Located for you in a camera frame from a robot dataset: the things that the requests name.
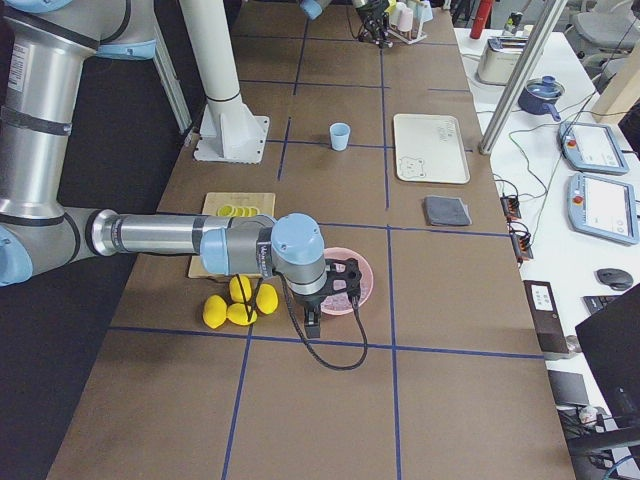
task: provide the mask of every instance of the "pot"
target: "pot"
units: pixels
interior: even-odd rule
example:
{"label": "pot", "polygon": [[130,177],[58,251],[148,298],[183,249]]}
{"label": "pot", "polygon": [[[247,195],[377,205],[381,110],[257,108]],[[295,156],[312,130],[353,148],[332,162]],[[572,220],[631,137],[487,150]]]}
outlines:
{"label": "pot", "polygon": [[518,98],[518,105],[525,112],[533,115],[550,114],[556,122],[560,121],[560,114],[555,103],[564,93],[564,87],[550,75],[529,80]]}

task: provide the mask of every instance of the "toaster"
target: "toaster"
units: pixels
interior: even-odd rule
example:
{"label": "toaster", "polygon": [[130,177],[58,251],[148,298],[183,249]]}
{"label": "toaster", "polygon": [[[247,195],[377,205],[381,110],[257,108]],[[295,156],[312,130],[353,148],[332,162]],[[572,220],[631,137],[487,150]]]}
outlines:
{"label": "toaster", "polygon": [[527,39],[522,37],[489,37],[478,64],[478,80],[491,85],[506,85]]}

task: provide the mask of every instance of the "black monitor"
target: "black monitor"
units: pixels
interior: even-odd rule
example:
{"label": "black monitor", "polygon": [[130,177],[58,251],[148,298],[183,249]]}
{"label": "black monitor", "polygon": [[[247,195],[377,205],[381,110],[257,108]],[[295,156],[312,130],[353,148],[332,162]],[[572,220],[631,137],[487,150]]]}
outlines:
{"label": "black monitor", "polygon": [[571,439],[569,451],[629,447],[640,456],[640,285],[579,324],[576,334],[619,430]]}

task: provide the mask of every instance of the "white desk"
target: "white desk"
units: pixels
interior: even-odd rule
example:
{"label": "white desk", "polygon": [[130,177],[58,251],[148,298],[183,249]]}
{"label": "white desk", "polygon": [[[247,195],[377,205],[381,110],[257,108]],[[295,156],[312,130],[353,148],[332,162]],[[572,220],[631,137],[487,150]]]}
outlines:
{"label": "white desk", "polygon": [[[485,30],[480,39],[473,40],[469,38],[468,29],[456,29],[458,45],[483,131],[491,119],[491,113],[487,111],[495,109],[503,87],[485,85],[477,80],[475,75],[478,61],[473,56],[482,54],[487,37],[499,34],[500,31]],[[553,75],[564,85],[565,94],[558,100],[556,107],[559,111],[566,108],[561,113],[563,119],[574,119],[570,114],[580,110],[594,88],[562,33],[551,35],[532,78],[543,75]],[[597,94],[591,99],[589,106],[593,105],[595,100]],[[514,110],[516,109],[519,109],[517,103],[514,106]],[[580,115],[579,121],[593,122],[593,118],[585,113]],[[524,111],[514,111],[493,148],[493,171],[501,178],[514,183],[520,194],[530,193],[537,196],[543,193],[543,188],[527,173],[525,158],[510,141],[508,134],[514,130],[528,130],[541,124],[553,123],[555,122],[550,115],[536,116]],[[617,126],[614,126],[614,131],[622,149],[630,150]],[[546,184],[551,180],[544,208],[543,198],[521,199],[523,223],[533,232],[539,220],[539,227],[533,240],[534,260],[525,262],[520,273],[523,280],[551,283],[564,333],[574,335],[575,326],[589,316],[589,311],[582,301],[583,296],[619,293],[600,284],[594,272],[604,267],[621,268],[631,273],[634,282],[638,283],[640,245],[619,245],[572,230],[567,216],[566,190],[567,182],[575,171],[568,166],[564,158],[560,158],[557,132],[557,126],[549,126],[534,132],[514,134],[514,138],[529,157],[531,169]],[[630,183],[640,192],[640,162],[632,154],[627,156],[627,161],[630,172],[612,178]],[[499,191],[503,188],[501,183],[497,183],[497,187]],[[515,193],[508,185],[505,185],[504,189],[507,194]],[[568,360],[549,361],[547,368],[582,374],[591,404],[608,410],[583,355]]]}

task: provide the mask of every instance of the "yellow fruit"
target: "yellow fruit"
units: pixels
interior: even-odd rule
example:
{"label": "yellow fruit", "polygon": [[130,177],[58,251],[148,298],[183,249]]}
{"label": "yellow fruit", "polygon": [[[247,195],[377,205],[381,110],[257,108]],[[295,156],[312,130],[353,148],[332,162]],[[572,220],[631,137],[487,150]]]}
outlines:
{"label": "yellow fruit", "polygon": [[237,303],[251,300],[251,282],[249,278],[245,275],[240,275],[240,281],[238,281],[238,276],[234,276],[229,282],[229,293],[231,294],[231,300]]}
{"label": "yellow fruit", "polygon": [[245,327],[247,325],[251,325],[258,319],[258,314],[254,310],[251,312],[251,320],[249,320],[247,316],[247,308],[249,307],[244,303],[234,303],[229,305],[229,308],[227,308],[227,318],[236,325],[242,325]]}
{"label": "yellow fruit", "polygon": [[256,304],[258,306],[258,310],[265,315],[269,315],[276,311],[278,308],[278,292],[273,288],[273,285],[269,285],[268,283],[260,285]]}
{"label": "yellow fruit", "polygon": [[211,295],[204,302],[202,319],[209,328],[218,328],[227,319],[227,302],[220,295]]}

